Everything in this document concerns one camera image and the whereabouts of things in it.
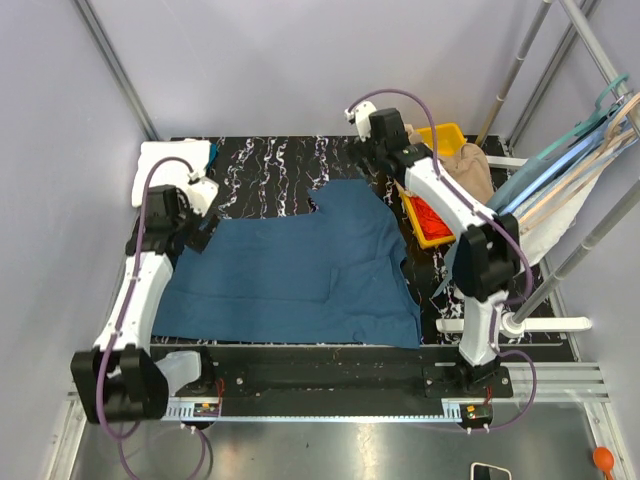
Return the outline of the blue t-shirt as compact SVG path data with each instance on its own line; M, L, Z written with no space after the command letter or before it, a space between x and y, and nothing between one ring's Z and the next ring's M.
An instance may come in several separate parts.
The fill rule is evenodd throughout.
M186 250L153 334L417 348L420 309L393 212L362 180L332 180L310 198L311 213L226 219L202 252Z

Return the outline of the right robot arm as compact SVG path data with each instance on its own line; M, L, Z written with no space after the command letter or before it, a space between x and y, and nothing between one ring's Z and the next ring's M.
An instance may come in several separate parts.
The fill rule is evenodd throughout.
M345 118L357 131L357 161L425 201L455 236L450 272L464 295L464 321L450 376L460 393L476 396L500 366L497 318L524 261L518 222L510 214L497 215L460 187L441 166L435 145L413 144L397 109L363 101L347 109Z

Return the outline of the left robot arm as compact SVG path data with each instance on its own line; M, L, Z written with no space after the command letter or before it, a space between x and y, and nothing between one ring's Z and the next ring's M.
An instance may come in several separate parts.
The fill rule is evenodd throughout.
M101 334L74 353L70 370L92 424L159 420L169 400L186 388L196 396L215 386L216 372L202 350L154 360L150 340L161 298L180 258L201 253L218 224L207 212L213 182L152 186L134 196L140 205L125 245L120 290Z

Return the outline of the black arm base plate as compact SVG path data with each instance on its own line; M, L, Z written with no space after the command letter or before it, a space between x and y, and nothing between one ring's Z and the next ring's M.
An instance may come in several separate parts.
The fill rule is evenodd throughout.
M464 403L510 400L500 365L486 385L463 389L452 346L201 346L205 381L169 400L184 422L457 422Z

